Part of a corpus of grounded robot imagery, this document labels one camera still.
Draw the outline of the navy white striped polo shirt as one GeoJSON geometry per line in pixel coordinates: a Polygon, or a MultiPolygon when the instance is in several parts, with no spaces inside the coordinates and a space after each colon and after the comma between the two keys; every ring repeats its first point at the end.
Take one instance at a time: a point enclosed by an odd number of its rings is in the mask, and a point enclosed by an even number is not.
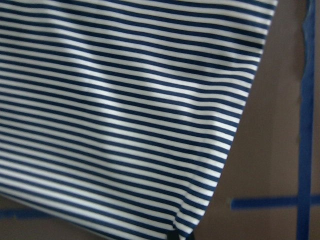
{"type": "Polygon", "coordinates": [[[276,0],[3,0],[0,194],[109,240],[188,240],[276,0]]]}

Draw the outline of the long blue tape line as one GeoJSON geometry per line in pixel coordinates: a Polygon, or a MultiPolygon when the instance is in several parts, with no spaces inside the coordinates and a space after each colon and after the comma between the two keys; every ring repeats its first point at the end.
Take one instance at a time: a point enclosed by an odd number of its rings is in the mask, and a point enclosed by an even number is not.
{"type": "Polygon", "coordinates": [[[306,15],[302,25],[304,37],[304,70],[300,84],[300,123],[296,239],[310,238],[312,206],[312,157],[314,126],[315,84],[315,22],[316,2],[306,2],[306,15]]]}

